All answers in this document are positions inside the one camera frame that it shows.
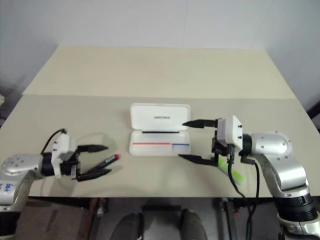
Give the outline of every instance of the green object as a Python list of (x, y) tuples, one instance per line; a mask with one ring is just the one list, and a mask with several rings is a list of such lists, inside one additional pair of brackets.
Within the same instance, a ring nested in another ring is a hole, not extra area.
[[(220, 157), (218, 160), (218, 168), (228, 175), (228, 163)], [(233, 180), (239, 185), (243, 184), (246, 180), (246, 177), (241, 175), (236, 170), (232, 170), (231, 174), (232, 174)]]

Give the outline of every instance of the red stripe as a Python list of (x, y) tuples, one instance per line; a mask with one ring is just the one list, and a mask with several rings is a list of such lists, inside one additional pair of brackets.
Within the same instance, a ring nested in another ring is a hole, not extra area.
[(170, 142), (133, 142), (133, 145), (171, 145)]

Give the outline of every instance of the blue stripe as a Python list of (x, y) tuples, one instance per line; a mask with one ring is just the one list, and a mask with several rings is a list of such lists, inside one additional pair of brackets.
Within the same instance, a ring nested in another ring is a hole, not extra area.
[(189, 146), (188, 143), (172, 143), (172, 145), (181, 145), (181, 146)]

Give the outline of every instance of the floor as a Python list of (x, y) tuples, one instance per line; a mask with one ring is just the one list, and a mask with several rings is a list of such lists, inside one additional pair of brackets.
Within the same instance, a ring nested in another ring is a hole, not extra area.
[[(146, 210), (142, 206), (173, 206), (171, 209)], [(90, 240), (108, 240), (122, 217), (130, 213), (144, 214), (145, 240), (179, 240), (180, 211), (196, 212), (206, 230), (208, 240), (228, 240), (226, 215), (212, 198), (111, 198), (105, 215), (95, 218)], [(80, 207), (31, 199), (21, 213), (16, 233), (17, 240), (79, 240), (87, 210)], [(258, 206), (253, 217), (252, 239), (275, 240), (280, 227), (273, 203)], [(238, 239), (245, 239), (247, 211), (235, 214)]]

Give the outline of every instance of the red marker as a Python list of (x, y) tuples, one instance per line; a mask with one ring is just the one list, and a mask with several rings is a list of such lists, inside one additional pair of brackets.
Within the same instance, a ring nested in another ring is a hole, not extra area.
[(99, 170), (99, 169), (103, 169), (104, 167), (112, 164), (113, 162), (115, 162), (116, 160), (118, 160), (120, 158), (120, 155), (119, 154), (115, 154), (111, 157), (108, 157), (106, 160), (100, 162), (98, 165), (94, 166), (93, 168), (89, 169), (87, 171), (87, 173), (93, 173), (95, 172), (96, 170)]

